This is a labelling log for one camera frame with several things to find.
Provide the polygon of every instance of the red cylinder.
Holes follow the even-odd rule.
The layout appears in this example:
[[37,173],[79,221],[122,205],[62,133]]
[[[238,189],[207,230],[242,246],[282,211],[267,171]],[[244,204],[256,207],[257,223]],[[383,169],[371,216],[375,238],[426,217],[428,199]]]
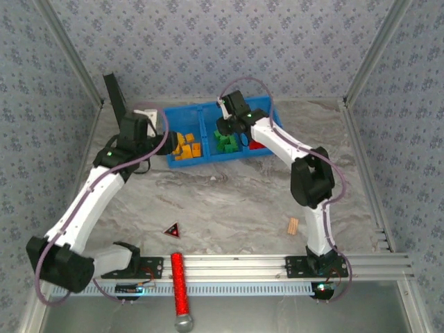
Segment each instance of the red cylinder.
[[185,270],[183,267],[182,253],[173,253],[171,255],[171,267],[173,269],[176,314],[178,316],[189,314],[187,285],[185,284]]

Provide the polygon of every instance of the blue tray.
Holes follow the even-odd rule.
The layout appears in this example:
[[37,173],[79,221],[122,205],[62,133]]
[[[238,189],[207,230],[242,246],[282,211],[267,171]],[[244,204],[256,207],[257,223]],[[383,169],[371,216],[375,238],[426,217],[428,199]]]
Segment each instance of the blue tray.
[[[270,98],[268,96],[250,97],[246,99],[251,110],[260,108],[267,112],[270,110]],[[217,140],[214,136],[216,120],[222,117],[222,111],[217,107],[216,102],[186,105],[174,108],[165,108],[165,114],[168,118],[170,129],[183,135],[193,133],[196,142],[201,144],[202,157],[189,160],[175,161],[174,156],[168,155],[168,165],[170,168],[189,167],[202,163],[222,162],[228,160],[237,160],[238,158],[255,157],[271,155],[272,152],[267,148],[250,150],[242,146],[239,137],[235,135],[239,151],[236,153],[221,153],[217,151]],[[278,112],[275,109],[274,121],[282,127]],[[247,143],[245,135],[241,138],[244,144]]]

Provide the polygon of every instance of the blue patterned wallpaper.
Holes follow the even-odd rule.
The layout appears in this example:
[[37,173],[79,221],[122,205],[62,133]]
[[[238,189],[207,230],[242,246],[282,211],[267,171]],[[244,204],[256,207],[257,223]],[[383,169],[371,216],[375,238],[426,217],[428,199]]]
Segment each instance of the blue patterned wallpaper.
[[397,250],[444,332],[444,3],[414,0],[353,107]]
[[392,2],[52,0],[101,96],[113,71],[130,102],[214,98],[245,75],[275,96],[343,96]]
[[32,1],[0,9],[0,332],[14,332],[33,283],[26,242],[66,208],[95,107]]

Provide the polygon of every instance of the red triangle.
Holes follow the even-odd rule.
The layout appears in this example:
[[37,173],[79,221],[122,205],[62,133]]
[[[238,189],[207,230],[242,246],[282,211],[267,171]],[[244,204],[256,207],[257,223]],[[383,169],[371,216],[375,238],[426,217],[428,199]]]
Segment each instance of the red triangle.
[[172,236],[174,238],[180,238],[179,223],[174,223],[171,227],[164,231],[164,234],[167,234],[168,236]]

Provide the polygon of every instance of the gray marble surface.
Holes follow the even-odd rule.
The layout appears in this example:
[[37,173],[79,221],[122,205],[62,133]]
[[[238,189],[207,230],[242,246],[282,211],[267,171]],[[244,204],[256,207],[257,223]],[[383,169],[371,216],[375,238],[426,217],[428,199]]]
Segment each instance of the gray marble surface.
[[[355,158],[335,103],[276,103],[287,132],[310,146],[324,146],[343,170],[346,197],[331,207],[332,231],[341,250],[376,249],[376,228],[367,206]],[[99,118],[84,179],[97,152],[118,126],[110,105]],[[152,158],[152,169],[133,175],[111,200],[87,243],[95,249],[122,240],[146,255],[304,253],[307,226],[302,208],[289,191],[290,172],[274,156],[183,169],[169,169],[165,157]],[[341,184],[336,177],[334,194]],[[298,233],[287,234],[290,217],[300,219]],[[179,222],[181,238],[162,232]]]

